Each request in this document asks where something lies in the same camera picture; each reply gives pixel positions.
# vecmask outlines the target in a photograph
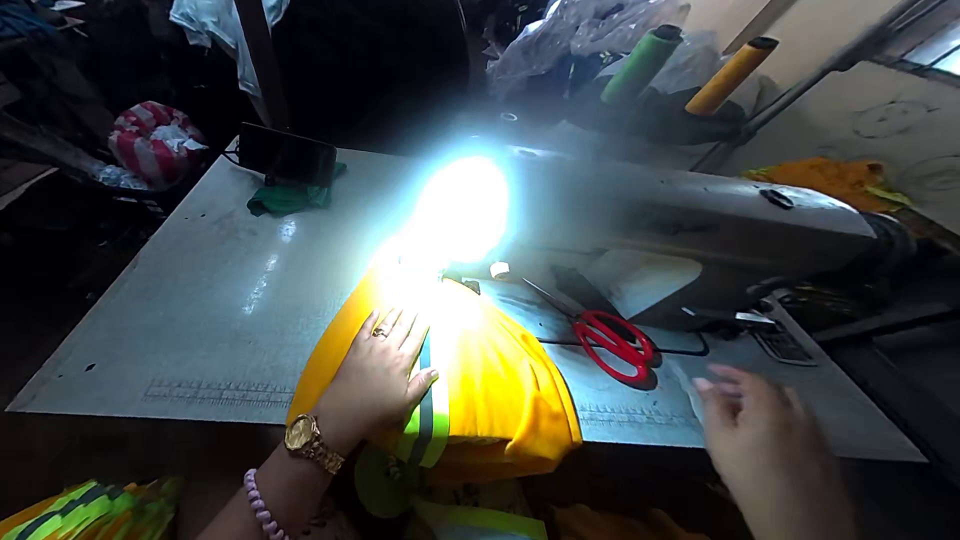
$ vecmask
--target window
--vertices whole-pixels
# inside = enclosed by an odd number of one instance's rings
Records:
[[[960,82],[960,0],[921,0],[891,28],[880,63]]]

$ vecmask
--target white cloth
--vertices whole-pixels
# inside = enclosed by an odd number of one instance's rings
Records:
[[[273,29],[287,11],[290,0],[262,2],[267,25]],[[236,59],[240,89],[254,96],[260,95],[260,85],[256,81],[250,50],[233,0],[174,0],[170,8],[170,20],[183,27],[187,41],[192,45],[209,47],[211,38],[217,37]]]

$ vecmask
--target red and white bag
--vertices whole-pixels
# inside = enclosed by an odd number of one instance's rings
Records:
[[[108,146],[150,189],[176,184],[206,149],[203,134],[186,114],[156,101],[121,112],[113,122]]]

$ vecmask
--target white wall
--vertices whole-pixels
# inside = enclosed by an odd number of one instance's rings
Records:
[[[686,0],[690,14],[684,29],[715,31],[723,49],[768,1],[781,0]],[[780,47],[758,71],[779,87],[788,88],[897,3],[898,0],[796,0],[766,33],[779,39]]]
[[[718,172],[812,156],[884,162],[917,210],[960,233],[960,87],[861,62],[828,75]]]
[[[898,0],[797,0],[767,33],[779,39],[780,46],[759,72],[788,88],[896,4]]]
[[[686,0],[690,13],[684,30],[688,33],[712,30],[723,50],[763,9],[768,0]]]

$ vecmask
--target scissors handle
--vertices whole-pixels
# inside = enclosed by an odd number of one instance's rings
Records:
[[[590,358],[592,358],[601,369],[607,372],[607,375],[630,386],[644,389],[656,387],[657,376],[651,369],[653,364],[656,363],[656,351],[650,338],[647,337],[645,333],[620,317],[611,315],[605,311],[588,309],[580,314],[580,318],[583,319],[583,321],[573,323],[573,332],[577,335],[580,344],[584,346]],[[640,349],[635,349],[600,319],[606,319],[628,330],[636,336],[636,341],[640,345]],[[600,356],[593,350],[588,339],[593,340],[593,342],[600,347],[614,353],[620,359],[634,366],[636,368],[636,375],[624,375],[613,369],[607,362],[600,359]]]

